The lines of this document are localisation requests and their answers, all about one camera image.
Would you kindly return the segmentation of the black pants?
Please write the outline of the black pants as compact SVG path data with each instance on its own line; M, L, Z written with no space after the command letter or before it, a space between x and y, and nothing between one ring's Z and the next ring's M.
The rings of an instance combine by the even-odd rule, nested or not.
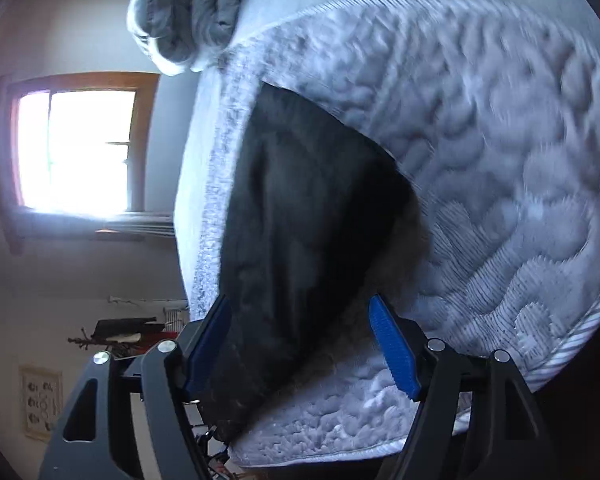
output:
M199 395L220 441L332 338L396 234L416 235L417 213L379 144L294 92L260 89L222 240L230 326Z

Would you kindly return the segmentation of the black garment on rack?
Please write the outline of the black garment on rack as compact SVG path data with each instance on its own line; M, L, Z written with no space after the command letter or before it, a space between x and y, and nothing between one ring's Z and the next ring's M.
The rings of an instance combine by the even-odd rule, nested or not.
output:
M92 338L96 341L140 344L155 339L164 331L166 324L151 318L112 318L99 320Z

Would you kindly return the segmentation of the wooden coat rack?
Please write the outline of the wooden coat rack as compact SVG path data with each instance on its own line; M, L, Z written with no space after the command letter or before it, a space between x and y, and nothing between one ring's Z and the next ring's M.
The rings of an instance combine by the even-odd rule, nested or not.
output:
M114 335L110 337L87 336L85 330L81 330L79 337L67 339L69 344L75 344L80 349L87 351L91 347L109 352L115 358L130 358L144 353L140 344L140 334Z

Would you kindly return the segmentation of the striped cloth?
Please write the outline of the striped cloth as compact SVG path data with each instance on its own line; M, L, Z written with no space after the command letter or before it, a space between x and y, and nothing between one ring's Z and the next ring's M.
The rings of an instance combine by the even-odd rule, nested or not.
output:
M189 322L189 312L184 309L164 309L164 330L166 332L181 333Z

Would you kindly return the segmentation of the grey curtain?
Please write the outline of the grey curtain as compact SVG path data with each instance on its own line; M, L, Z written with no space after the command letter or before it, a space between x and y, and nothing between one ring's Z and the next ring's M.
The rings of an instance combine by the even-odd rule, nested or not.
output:
M173 218L158 212L126 212L106 218L97 233L129 236L174 237Z

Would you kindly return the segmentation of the wooden framed window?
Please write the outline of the wooden framed window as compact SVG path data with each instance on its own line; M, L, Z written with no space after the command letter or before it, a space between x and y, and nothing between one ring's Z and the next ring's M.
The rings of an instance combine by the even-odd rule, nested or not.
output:
M159 75L0 76L0 221L9 251L26 240L143 240L97 233L146 208L149 127Z

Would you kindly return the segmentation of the grey crumpled blanket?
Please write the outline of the grey crumpled blanket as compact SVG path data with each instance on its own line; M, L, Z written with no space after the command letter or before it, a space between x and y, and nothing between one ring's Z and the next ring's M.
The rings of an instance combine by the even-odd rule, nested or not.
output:
M228 46L242 0L130 0L126 28L166 76L200 72Z

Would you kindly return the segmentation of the framed wall picture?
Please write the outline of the framed wall picture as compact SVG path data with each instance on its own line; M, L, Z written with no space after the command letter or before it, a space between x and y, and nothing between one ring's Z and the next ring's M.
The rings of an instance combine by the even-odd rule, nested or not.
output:
M62 374L20 365L19 382L23 433L30 439L48 442L64 407Z

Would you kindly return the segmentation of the white wall rail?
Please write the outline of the white wall rail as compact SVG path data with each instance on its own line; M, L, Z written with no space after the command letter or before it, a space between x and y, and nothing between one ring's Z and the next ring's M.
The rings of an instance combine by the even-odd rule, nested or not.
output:
M129 304L138 308L165 308L165 309L187 309L186 299L131 299L118 296L109 296L110 304Z

